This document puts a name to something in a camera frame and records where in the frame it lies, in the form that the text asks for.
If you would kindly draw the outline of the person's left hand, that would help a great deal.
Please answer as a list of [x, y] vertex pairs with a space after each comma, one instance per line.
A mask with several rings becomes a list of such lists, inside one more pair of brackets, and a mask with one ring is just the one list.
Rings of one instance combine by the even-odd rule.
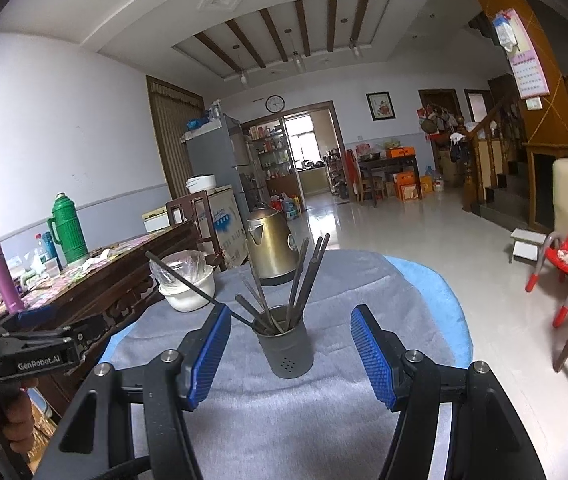
[[34, 415], [28, 390], [37, 385], [37, 378], [22, 382], [19, 395], [5, 409], [6, 423], [2, 432], [15, 453], [27, 454], [34, 446]]

